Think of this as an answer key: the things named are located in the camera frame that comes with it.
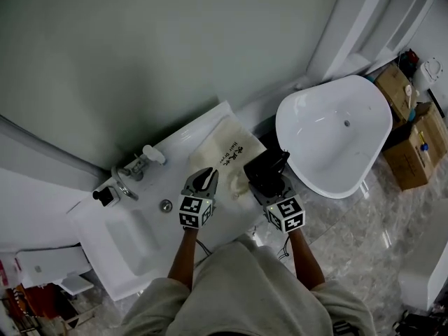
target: white bathtub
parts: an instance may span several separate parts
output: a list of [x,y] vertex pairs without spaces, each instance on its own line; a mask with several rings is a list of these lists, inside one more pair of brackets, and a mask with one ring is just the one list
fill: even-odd
[[291,169],[314,192],[335,199],[359,188],[391,128],[386,99],[360,76],[290,94],[276,115]]

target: soap dispenser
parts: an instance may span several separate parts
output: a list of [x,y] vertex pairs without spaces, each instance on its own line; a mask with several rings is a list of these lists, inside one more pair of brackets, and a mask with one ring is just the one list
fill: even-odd
[[161,165],[164,165],[167,162],[165,156],[156,148],[147,144],[143,147],[143,154],[148,157],[149,160],[153,162],[158,162]]

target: marble floor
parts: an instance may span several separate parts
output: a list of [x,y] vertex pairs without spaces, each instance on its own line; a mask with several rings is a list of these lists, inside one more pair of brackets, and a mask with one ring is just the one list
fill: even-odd
[[[285,174],[304,202],[307,224],[302,230],[325,277],[337,279],[367,304],[378,335],[393,335],[391,326],[405,309],[398,271],[428,224],[434,201],[448,197],[448,156],[428,185],[402,192],[380,155],[365,179],[368,192],[358,190],[345,199],[324,198],[308,189],[290,169]],[[276,252],[286,239],[266,221],[249,234]],[[282,261],[294,272],[291,255]],[[83,293],[79,302],[101,307],[95,318],[71,334],[117,335],[121,319],[138,296],[112,302],[95,273],[91,272],[90,278],[98,287]],[[54,331],[53,325],[45,334]]]

